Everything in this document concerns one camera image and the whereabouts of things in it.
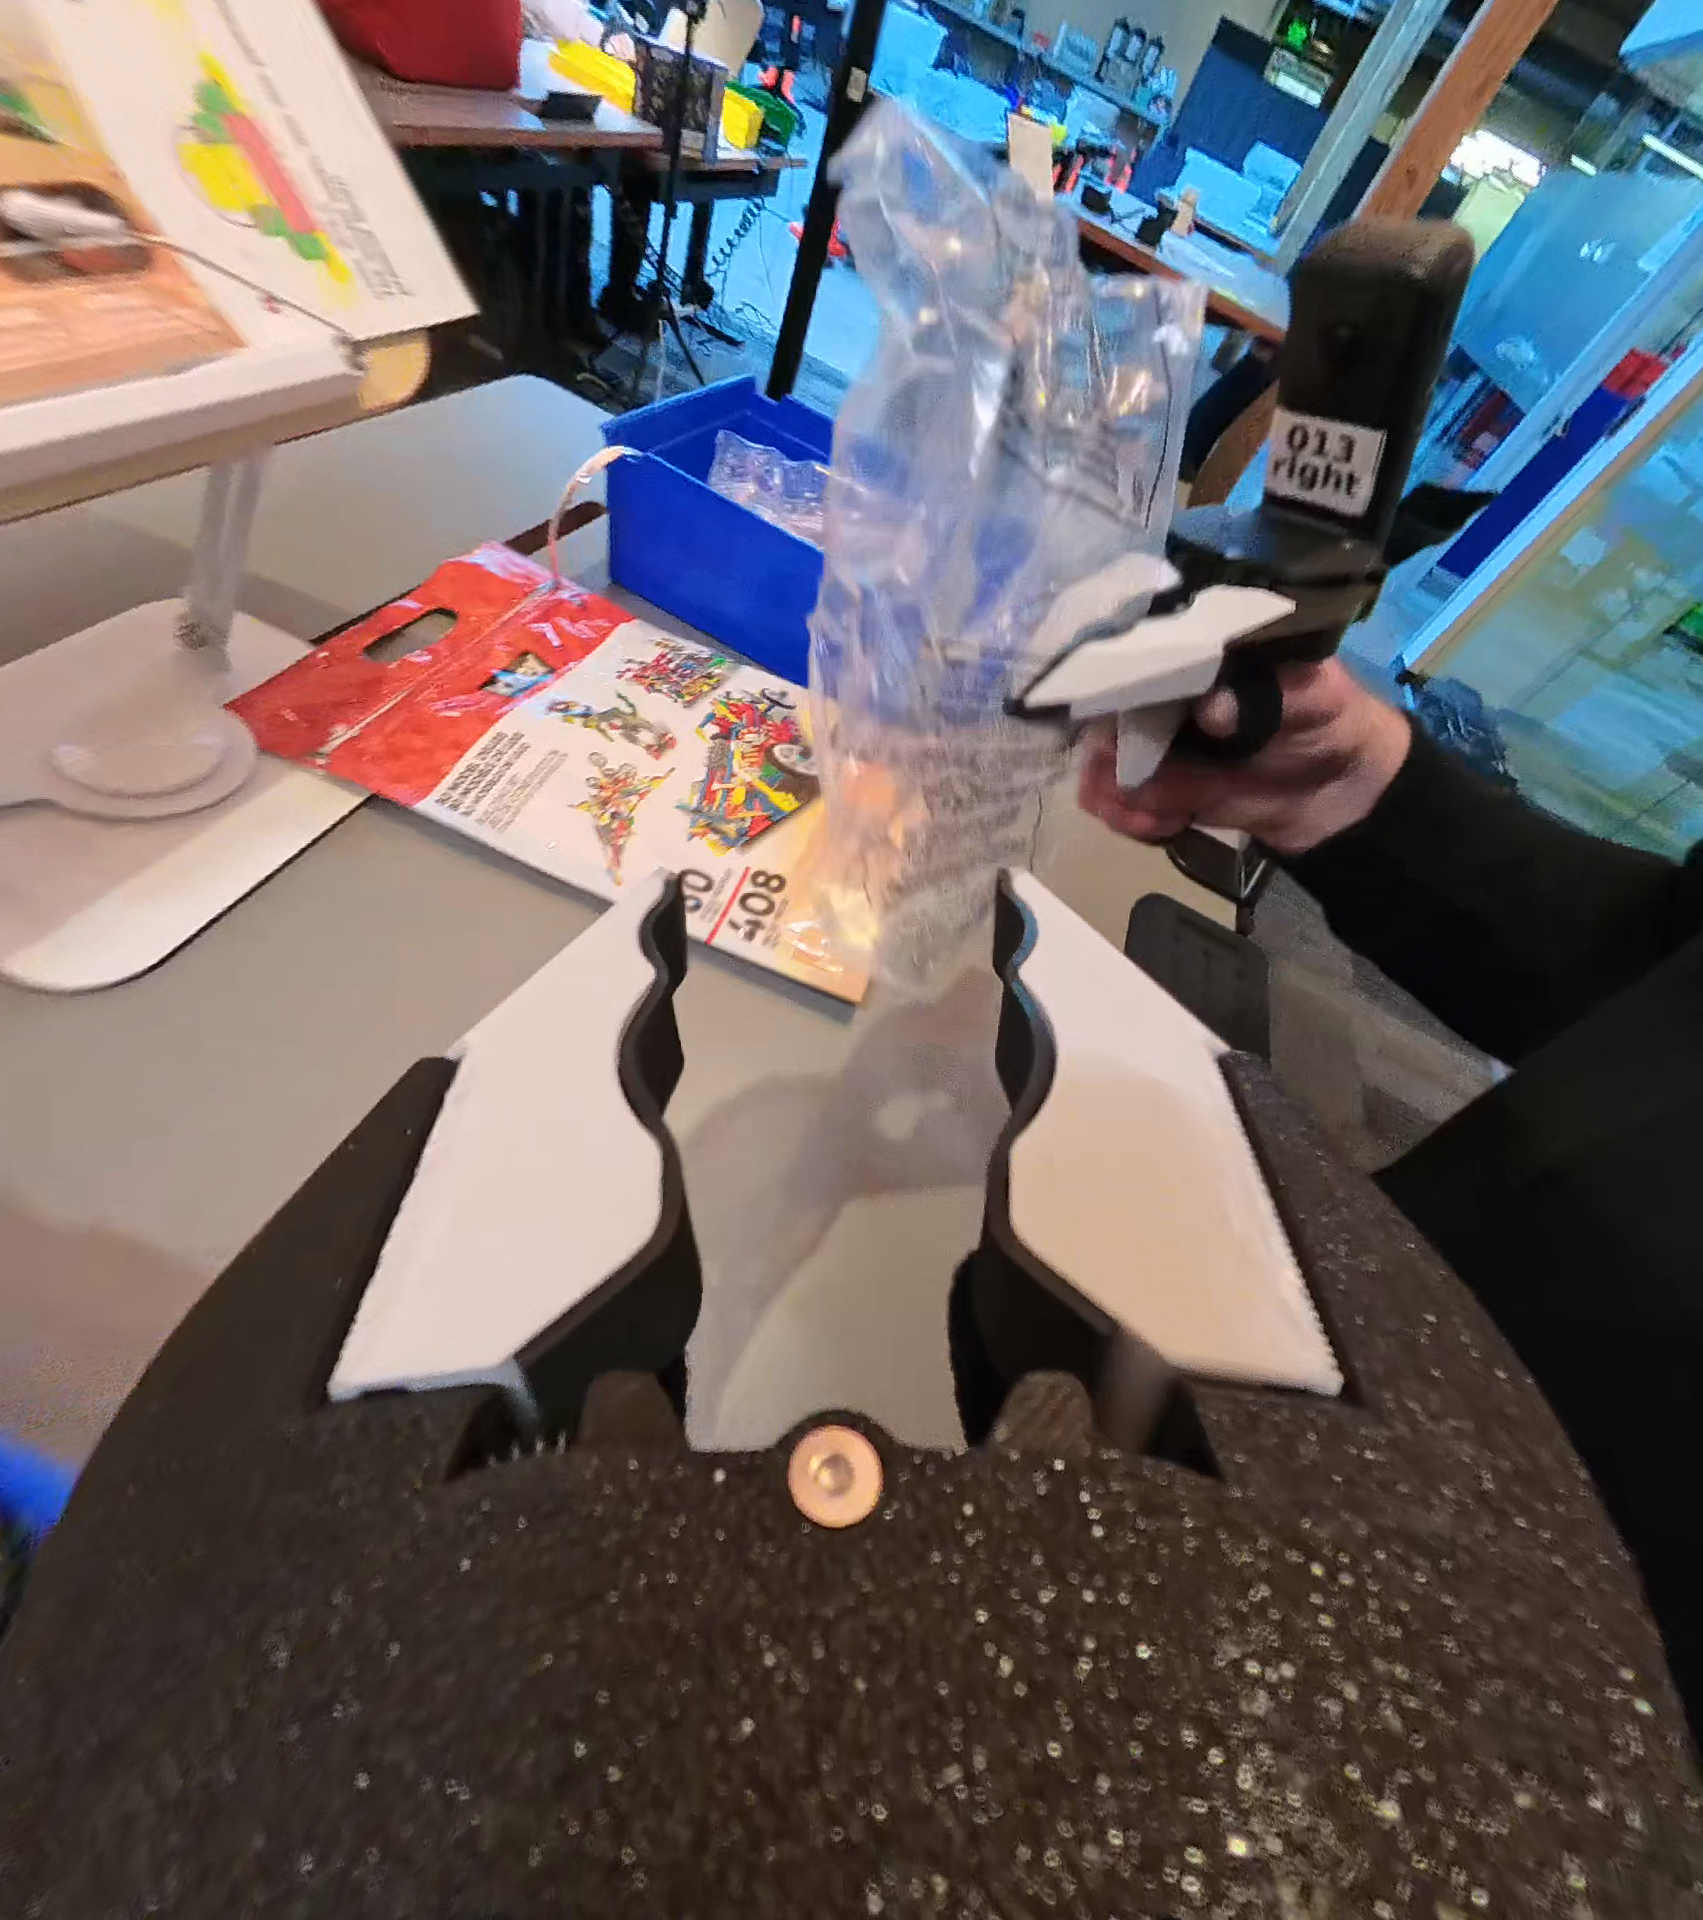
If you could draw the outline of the black perforated panel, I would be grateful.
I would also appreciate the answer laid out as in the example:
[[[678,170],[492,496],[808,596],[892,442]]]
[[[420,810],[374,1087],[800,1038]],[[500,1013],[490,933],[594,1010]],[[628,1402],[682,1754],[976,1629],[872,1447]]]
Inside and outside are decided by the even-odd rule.
[[[1272,988],[1264,950],[1174,895],[1142,895],[1126,955],[1230,1050],[1272,1058]]]

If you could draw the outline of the printed toy packaging bag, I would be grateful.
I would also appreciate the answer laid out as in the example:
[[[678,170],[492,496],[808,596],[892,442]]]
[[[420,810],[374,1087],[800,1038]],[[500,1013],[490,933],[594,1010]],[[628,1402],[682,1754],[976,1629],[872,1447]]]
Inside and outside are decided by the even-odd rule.
[[[594,899],[682,880],[704,948],[856,1006],[810,890],[808,694],[502,542],[230,700],[258,748]]]

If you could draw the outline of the black pole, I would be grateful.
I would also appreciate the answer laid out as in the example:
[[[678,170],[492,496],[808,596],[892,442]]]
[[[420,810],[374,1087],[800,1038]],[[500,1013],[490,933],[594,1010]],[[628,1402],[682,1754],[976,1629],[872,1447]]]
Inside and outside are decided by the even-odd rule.
[[[840,60],[828,95],[828,113],[816,159],[816,181],[802,224],[792,282],[766,377],[766,394],[774,401],[782,401],[794,394],[802,372],[814,323],[816,298],[830,262],[830,242],[838,225],[840,184],[834,168],[844,143],[864,118],[872,92],[870,73],[876,64],[886,12],[886,2],[850,3]]]

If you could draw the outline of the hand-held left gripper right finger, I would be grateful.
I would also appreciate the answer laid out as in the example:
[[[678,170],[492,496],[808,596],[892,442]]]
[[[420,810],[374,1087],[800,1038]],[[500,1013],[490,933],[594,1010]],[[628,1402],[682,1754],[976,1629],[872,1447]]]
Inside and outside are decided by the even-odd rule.
[[[1076,1382],[1106,1443],[1194,1464],[1198,1386],[1344,1398],[1248,1056],[1026,869],[996,877],[992,963],[1008,1111],[954,1275],[964,1439],[1038,1375]]]

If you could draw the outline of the person's black-clad torso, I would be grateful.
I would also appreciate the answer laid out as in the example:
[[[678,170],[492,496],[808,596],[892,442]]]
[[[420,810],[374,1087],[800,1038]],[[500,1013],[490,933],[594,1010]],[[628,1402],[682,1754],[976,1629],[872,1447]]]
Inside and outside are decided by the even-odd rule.
[[[1384,1175],[1533,1374],[1637,1564],[1703,1760],[1703,933],[1571,1010],[1487,924],[1382,968],[1509,1075]]]

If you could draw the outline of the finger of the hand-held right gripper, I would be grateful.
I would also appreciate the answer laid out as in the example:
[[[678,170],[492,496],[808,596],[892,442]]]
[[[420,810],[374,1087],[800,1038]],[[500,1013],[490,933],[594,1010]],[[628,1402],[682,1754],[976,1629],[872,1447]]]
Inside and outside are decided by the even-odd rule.
[[[1196,700],[1214,686],[1228,645],[1296,612],[1294,598],[1270,588],[1208,585],[1172,612],[1084,629],[1008,698],[1008,716],[1094,722]]]
[[[1032,660],[1046,670],[1088,637],[1128,632],[1158,596],[1180,585],[1180,570],[1162,552],[1124,552],[1056,594],[1036,627]]]

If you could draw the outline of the printed instruction board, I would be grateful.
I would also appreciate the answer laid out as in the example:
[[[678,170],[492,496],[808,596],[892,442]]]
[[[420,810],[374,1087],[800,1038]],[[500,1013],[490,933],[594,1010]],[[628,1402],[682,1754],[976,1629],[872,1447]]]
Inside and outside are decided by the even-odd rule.
[[[324,409],[474,311],[316,3],[0,3],[0,490]]]

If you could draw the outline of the yellow bin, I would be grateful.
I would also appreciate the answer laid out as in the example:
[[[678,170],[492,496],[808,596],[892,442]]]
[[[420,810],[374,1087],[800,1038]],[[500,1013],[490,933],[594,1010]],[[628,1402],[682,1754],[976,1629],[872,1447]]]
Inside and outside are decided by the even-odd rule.
[[[566,90],[588,92],[622,113],[636,112],[636,69],[632,60],[580,40],[556,41],[548,68]]]

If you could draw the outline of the clear plastic bag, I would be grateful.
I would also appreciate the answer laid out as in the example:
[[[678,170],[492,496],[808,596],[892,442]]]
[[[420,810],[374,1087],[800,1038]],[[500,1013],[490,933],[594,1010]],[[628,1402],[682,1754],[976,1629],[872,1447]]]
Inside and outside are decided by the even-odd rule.
[[[746,514],[812,547],[822,547],[830,466],[796,458],[732,427],[716,436],[708,485]]]
[[[1008,716],[1040,620],[1110,559],[1164,553],[1206,292],[1086,267],[1068,203],[896,99],[834,171],[880,336],[834,423],[810,888],[872,985],[930,995],[1068,768],[1064,725]]]

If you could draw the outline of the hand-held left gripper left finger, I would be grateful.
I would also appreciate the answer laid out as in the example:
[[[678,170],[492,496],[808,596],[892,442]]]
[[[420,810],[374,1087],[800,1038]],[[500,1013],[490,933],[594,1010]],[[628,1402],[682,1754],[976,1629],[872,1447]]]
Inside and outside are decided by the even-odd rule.
[[[682,880],[658,869],[450,1047],[332,1403],[490,1388],[556,1432],[636,1375],[684,1420],[704,1297],[668,1125],[686,962]]]

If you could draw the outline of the person's right forearm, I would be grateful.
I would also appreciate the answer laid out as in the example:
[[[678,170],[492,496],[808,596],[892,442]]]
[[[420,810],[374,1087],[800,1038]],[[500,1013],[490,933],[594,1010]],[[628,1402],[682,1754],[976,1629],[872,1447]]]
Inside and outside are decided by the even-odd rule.
[[[1665,858],[1583,831],[1414,728],[1370,811],[1280,861],[1346,946],[1505,1066],[1587,1019],[1703,1038],[1703,839]]]

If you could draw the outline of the white book stand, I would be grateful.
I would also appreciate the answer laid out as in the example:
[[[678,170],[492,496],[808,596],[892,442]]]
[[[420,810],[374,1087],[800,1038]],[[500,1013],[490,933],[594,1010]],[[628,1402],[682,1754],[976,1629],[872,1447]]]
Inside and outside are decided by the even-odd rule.
[[[90,993],[138,978],[354,808],[272,771],[232,700],[302,644],[240,612],[270,454],[396,407],[424,332],[240,347],[204,366],[0,406],[0,528],[188,471],[202,496],[184,585],[58,636],[0,594],[0,979]]]

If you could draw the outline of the red bin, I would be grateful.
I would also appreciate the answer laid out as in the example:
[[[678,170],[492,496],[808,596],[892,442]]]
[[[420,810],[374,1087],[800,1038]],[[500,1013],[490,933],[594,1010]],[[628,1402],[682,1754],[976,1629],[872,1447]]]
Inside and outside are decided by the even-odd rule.
[[[520,2],[320,2],[338,44],[404,83],[516,90]]]

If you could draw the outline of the wooden post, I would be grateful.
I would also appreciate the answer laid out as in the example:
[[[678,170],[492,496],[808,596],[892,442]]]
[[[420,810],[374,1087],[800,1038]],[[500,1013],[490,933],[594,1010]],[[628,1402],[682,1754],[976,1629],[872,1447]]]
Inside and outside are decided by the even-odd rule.
[[[1509,78],[1555,12],[1555,2],[1485,2],[1448,54],[1406,131],[1382,163],[1352,219],[1412,219],[1440,181],[1454,149]]]

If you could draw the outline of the person's right hand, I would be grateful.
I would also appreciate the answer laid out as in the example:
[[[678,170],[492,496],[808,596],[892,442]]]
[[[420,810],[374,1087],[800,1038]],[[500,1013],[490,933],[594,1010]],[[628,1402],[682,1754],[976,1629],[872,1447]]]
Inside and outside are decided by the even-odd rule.
[[[1354,828],[1402,769],[1412,728],[1338,660],[1280,670],[1280,729],[1248,759],[1168,755],[1144,783],[1116,774],[1112,732],[1096,732],[1080,771],[1082,808],[1106,828],[1166,844],[1188,829],[1238,833],[1280,856],[1300,856]]]

